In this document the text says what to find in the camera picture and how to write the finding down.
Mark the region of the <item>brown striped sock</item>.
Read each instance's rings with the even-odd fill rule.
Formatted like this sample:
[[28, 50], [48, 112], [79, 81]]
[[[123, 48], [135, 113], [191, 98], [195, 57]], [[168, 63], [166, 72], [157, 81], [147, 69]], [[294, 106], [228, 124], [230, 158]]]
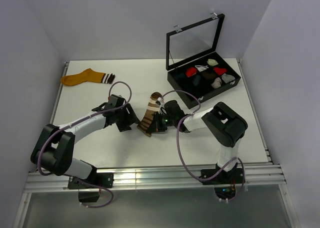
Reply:
[[151, 136], [151, 134], [147, 132], [147, 129], [153, 121], [154, 113], [160, 111], [160, 105], [157, 104], [157, 101], [161, 97], [162, 95], [159, 92], [154, 92], [151, 94], [145, 114], [140, 123], [137, 125], [137, 128], [147, 137]]

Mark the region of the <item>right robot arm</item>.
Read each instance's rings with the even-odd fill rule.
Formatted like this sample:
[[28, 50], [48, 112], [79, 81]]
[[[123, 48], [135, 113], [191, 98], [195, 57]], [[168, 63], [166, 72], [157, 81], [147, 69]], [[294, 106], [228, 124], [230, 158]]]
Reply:
[[237, 164], [239, 143], [248, 128], [243, 117], [223, 102], [203, 112], [186, 115], [177, 101], [164, 104], [162, 112], [155, 112], [146, 132], [149, 134], [165, 132], [168, 127], [175, 127], [178, 132], [190, 133], [208, 128], [220, 143], [220, 155], [217, 160], [217, 179], [222, 183], [229, 182]]

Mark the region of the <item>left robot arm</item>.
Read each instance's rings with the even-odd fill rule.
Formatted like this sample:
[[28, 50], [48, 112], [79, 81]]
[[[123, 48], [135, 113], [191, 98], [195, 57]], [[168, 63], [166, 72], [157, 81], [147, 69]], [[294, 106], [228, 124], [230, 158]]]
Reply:
[[98, 176], [96, 167], [73, 157], [75, 144], [89, 134], [116, 124], [120, 132], [139, 124], [131, 105], [120, 96], [111, 95], [108, 102], [69, 124], [55, 126], [47, 124], [43, 128], [30, 156], [38, 170], [47, 170], [47, 175], [69, 175], [79, 178], [86, 188], [96, 185]]

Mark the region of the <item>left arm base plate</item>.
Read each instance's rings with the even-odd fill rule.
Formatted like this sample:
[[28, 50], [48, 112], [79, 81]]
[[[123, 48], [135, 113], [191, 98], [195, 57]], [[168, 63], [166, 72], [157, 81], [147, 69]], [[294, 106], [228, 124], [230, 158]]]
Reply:
[[113, 173], [97, 173], [89, 179], [80, 179], [77, 177], [70, 177], [67, 188], [69, 190], [81, 189], [104, 189], [112, 188], [114, 181]]

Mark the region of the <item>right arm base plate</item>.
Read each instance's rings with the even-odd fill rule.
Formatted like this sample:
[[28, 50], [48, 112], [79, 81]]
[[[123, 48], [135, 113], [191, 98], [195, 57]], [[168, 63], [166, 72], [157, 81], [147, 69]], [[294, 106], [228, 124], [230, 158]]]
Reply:
[[[219, 167], [216, 166], [214, 169], [202, 169], [200, 171], [200, 178], [206, 179], [213, 176]], [[242, 184], [244, 180], [243, 171], [241, 168], [233, 168], [231, 171], [222, 171], [216, 177], [209, 181], [202, 182], [203, 185], [227, 185], [227, 184]]]

